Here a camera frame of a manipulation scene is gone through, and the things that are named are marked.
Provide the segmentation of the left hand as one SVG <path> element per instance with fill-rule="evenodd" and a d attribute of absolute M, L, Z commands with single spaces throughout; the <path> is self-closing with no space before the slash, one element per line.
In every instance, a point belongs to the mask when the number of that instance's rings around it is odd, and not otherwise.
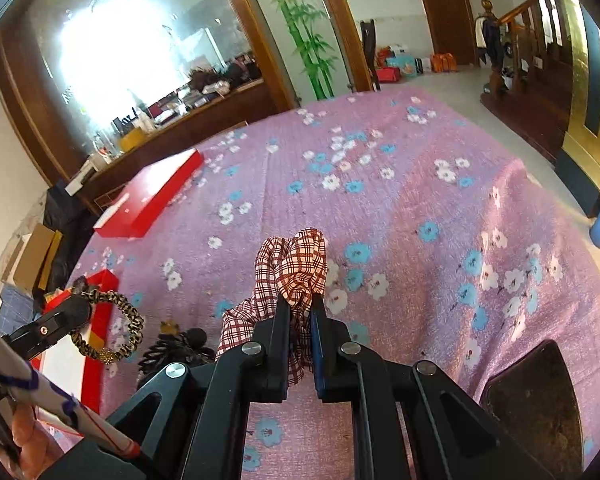
<path fill-rule="evenodd" d="M 10 431 L 20 454 L 13 460 L 0 442 L 0 462 L 14 479 L 35 480 L 64 456 L 56 440 L 35 418 L 31 405 L 16 404 Z"/>

